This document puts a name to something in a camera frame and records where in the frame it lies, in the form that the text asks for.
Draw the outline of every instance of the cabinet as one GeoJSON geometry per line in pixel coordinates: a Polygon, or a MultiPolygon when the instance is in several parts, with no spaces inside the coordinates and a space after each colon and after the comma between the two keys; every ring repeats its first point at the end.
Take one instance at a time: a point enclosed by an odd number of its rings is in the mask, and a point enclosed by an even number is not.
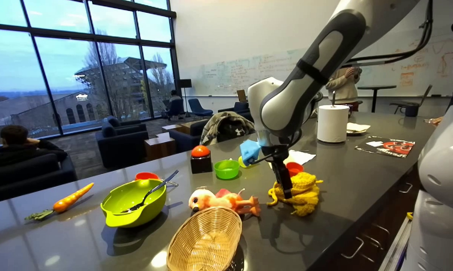
{"type": "Polygon", "coordinates": [[[325,270],[377,271],[420,189],[417,164],[387,192],[385,203],[336,253],[325,270]]]}

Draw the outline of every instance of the toy carrot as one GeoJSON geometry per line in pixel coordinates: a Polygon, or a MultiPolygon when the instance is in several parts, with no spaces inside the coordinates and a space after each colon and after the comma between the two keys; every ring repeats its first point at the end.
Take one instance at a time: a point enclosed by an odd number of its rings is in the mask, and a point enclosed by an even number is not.
{"type": "Polygon", "coordinates": [[[56,202],[52,208],[52,210],[44,210],[41,213],[34,213],[30,216],[27,216],[25,219],[34,219],[34,220],[43,220],[46,216],[56,212],[56,213],[63,213],[67,210],[67,208],[71,207],[80,197],[84,196],[94,183],[90,183],[87,186],[79,189],[78,191],[74,192],[73,194],[61,199],[60,201],[56,202]]]}

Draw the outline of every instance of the bread basket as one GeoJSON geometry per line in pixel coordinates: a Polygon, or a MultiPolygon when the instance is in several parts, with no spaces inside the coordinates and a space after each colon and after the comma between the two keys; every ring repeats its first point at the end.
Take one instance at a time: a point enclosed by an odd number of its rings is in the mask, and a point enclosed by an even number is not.
{"type": "Polygon", "coordinates": [[[188,218],[171,239],[171,271],[221,271],[230,266],[240,241],[242,222],[230,208],[211,207],[188,218]]]}

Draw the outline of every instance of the yellow yarn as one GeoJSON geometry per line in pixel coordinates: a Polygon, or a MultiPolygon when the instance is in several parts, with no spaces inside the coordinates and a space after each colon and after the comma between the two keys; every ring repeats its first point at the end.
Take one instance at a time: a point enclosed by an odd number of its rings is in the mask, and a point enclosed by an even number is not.
{"type": "Polygon", "coordinates": [[[320,189],[316,184],[322,183],[323,181],[317,180],[315,175],[311,175],[306,172],[300,172],[291,178],[293,184],[292,198],[285,199],[283,195],[282,187],[275,182],[273,188],[268,190],[268,195],[273,198],[273,202],[269,202],[266,205],[275,206],[278,204],[278,200],[291,204],[295,211],[291,213],[297,216],[306,216],[315,211],[315,206],[318,204],[318,194],[320,189]]]}

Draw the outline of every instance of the hair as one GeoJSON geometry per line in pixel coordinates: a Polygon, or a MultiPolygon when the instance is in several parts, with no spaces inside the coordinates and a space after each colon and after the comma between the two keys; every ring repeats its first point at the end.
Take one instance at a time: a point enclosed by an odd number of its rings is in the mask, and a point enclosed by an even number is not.
{"type": "Polygon", "coordinates": [[[29,131],[20,125],[8,125],[0,130],[0,137],[8,145],[24,144],[27,141],[29,131]]]}

